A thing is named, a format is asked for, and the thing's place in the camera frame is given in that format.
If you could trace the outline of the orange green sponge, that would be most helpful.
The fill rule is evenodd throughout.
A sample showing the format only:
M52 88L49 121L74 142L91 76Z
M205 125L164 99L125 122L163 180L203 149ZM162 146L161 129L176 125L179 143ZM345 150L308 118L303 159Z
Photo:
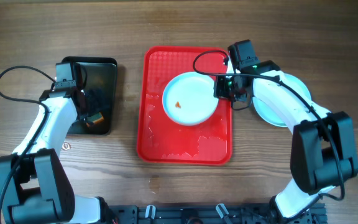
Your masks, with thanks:
M103 123L104 120L105 120L105 118L102 115L102 113L100 113L100 112L96 113L92 116L88 116L84 119L87 127L89 127L89 128Z

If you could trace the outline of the white plate bottom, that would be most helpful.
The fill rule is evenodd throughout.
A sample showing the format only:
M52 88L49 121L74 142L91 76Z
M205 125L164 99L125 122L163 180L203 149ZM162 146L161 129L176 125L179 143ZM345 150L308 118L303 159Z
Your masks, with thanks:
M288 85L296 91L302 92L309 100L311 99L311 93L308 87L297 77L287 74L284 74ZM281 128L286 128L287 125L284 121L263 101L253 97L253 105L257 114L267 123L278 126Z

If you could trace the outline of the white plate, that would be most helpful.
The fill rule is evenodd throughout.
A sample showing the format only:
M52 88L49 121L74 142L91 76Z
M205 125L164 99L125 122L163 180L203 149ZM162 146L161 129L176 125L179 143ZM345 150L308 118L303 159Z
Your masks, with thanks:
M194 126L206 121L218 107L214 80L196 72L182 73L166 85L162 95L165 114L175 123Z
M288 85L296 91L302 92L309 100L311 99L311 93L308 87L297 77L287 74L284 74ZM253 97L253 105L257 114L267 123L278 126L281 128L286 128L287 125L284 121L263 101Z

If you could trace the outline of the white plate top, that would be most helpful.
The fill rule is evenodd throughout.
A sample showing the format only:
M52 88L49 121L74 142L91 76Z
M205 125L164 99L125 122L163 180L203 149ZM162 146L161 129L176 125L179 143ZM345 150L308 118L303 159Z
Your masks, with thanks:
M214 80L196 72L182 73L166 85L162 95L165 114L175 123L194 126L206 121L218 107Z

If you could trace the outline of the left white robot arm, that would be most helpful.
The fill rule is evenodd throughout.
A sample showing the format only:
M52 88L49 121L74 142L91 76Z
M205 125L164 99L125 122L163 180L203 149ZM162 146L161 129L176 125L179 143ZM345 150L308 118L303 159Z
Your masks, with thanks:
M46 90L26 138L0 157L0 223L113 223L101 197L75 195L59 160L70 126L86 104L76 88Z

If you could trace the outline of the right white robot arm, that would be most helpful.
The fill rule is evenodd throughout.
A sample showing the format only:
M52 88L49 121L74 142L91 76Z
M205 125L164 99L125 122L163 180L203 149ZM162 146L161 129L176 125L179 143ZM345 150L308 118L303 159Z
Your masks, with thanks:
M344 198L345 181L358 174L354 128L347 113L332 113L314 103L292 87L272 61L242 67L240 73L217 74L214 96L232 102L247 96L258 99L292 133L292 179L271 199L271 221L291 222L323 197Z

